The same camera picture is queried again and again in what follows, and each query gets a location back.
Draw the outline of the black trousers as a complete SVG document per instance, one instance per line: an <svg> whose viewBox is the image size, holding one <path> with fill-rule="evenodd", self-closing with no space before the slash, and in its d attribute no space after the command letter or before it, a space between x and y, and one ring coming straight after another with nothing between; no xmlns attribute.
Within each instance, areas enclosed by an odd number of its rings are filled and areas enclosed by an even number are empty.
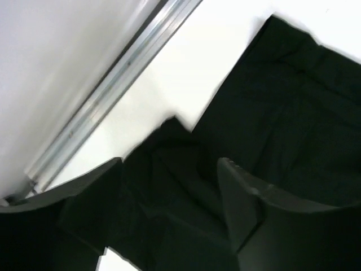
<svg viewBox="0 0 361 271"><path fill-rule="evenodd" d="M299 198L360 205L360 65L269 17L192 131L166 120L111 174L70 200L60 226L141 270L241 270L217 163Z"/></svg>

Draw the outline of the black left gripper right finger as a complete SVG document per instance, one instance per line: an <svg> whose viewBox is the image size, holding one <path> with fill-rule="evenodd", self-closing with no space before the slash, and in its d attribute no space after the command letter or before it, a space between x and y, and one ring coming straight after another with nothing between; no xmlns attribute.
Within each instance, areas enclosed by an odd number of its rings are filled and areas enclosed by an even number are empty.
<svg viewBox="0 0 361 271"><path fill-rule="evenodd" d="M299 198L233 161L217 163L230 242L241 270L359 270L360 205Z"/></svg>

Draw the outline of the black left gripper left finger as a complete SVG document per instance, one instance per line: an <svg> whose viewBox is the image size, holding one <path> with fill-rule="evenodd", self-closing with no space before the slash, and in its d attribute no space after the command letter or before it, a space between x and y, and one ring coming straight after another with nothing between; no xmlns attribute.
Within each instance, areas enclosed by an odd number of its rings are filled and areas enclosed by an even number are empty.
<svg viewBox="0 0 361 271"><path fill-rule="evenodd" d="M1 207L2 215L30 212L46 208L64 200L80 200L82 198L101 198L116 188L111 174L119 175L122 166L121 158L112 158L95 169L65 182L55 188L23 200L20 204Z"/></svg>

